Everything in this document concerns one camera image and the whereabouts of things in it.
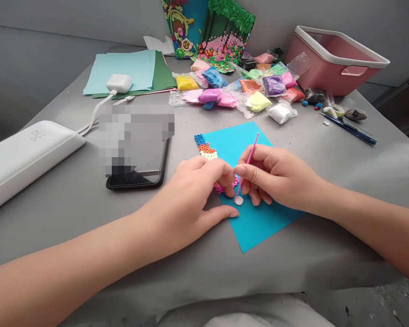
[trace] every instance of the bead pattern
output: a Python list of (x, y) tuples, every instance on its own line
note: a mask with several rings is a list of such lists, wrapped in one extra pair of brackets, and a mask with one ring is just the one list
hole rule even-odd
[[(195, 142), (197, 143), (197, 146), (199, 147), (200, 155), (202, 157), (208, 160), (218, 158), (218, 154), (216, 150), (209, 146), (209, 142), (205, 141), (205, 138), (203, 137), (202, 134), (194, 135), (194, 139), (195, 139)], [(239, 183), (239, 178), (237, 175), (235, 175), (235, 182), (232, 183), (233, 187), (238, 185), (238, 183)], [(218, 195), (224, 193), (224, 189), (218, 183), (214, 183), (214, 188)]]

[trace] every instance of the smartphone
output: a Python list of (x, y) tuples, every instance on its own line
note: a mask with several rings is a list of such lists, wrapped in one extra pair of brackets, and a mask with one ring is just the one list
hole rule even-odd
[(143, 162), (131, 173), (108, 177), (106, 187), (110, 190), (157, 188), (164, 182), (170, 139), (161, 143), (161, 148), (149, 149), (143, 154)]

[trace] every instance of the white clay ball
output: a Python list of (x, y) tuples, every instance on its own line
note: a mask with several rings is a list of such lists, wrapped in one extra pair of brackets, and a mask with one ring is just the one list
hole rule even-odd
[(238, 196), (235, 198), (235, 204), (236, 204), (236, 205), (242, 205), (242, 203), (244, 203), (244, 199), (238, 195)]

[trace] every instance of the right hand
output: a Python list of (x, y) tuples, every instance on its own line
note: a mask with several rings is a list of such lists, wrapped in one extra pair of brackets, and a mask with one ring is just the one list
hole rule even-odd
[(247, 164), (251, 148), (245, 149), (234, 171), (244, 178), (241, 193), (249, 194), (253, 205), (259, 205), (261, 199), (271, 204), (274, 199), (287, 207), (315, 213), (329, 196), (332, 184), (292, 152), (258, 144)]

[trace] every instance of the pink tool handle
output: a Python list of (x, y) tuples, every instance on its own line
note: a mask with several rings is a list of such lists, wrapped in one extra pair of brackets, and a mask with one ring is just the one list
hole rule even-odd
[[(251, 157), (253, 156), (253, 151), (254, 151), (254, 148), (255, 148), (255, 146), (256, 146), (256, 142), (258, 142), (258, 137), (259, 137), (259, 133), (256, 134), (256, 140), (254, 140), (253, 147), (251, 148), (249, 158), (247, 159), (247, 163), (248, 163), (248, 164), (250, 163)], [(236, 192), (236, 195), (235, 195), (235, 198), (234, 198), (233, 202), (235, 202), (236, 197), (237, 197), (238, 194), (239, 194), (239, 190), (241, 189), (241, 186), (242, 186), (242, 182), (243, 182), (243, 181), (244, 181), (244, 179), (241, 178), (241, 181), (239, 182), (238, 191)]]

